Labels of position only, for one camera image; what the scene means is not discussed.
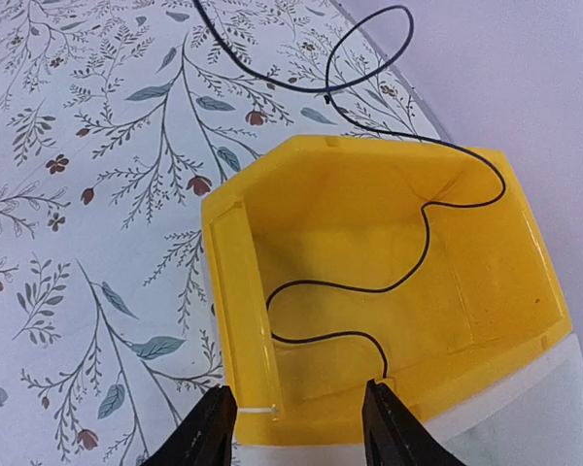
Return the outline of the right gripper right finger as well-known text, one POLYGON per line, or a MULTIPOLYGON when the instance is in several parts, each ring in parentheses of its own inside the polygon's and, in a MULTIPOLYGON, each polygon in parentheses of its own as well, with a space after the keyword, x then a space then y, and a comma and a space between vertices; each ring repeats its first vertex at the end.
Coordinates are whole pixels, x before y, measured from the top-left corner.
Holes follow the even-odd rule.
POLYGON ((361 415, 367 465, 464 466, 385 383, 367 382, 361 415))

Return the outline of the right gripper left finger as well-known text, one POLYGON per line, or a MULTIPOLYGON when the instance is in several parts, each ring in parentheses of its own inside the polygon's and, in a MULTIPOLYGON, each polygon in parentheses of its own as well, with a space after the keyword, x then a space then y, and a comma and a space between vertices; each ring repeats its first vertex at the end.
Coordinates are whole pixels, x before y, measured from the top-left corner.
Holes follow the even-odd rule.
POLYGON ((148 466, 229 466, 237 405, 227 385, 209 388, 148 466))

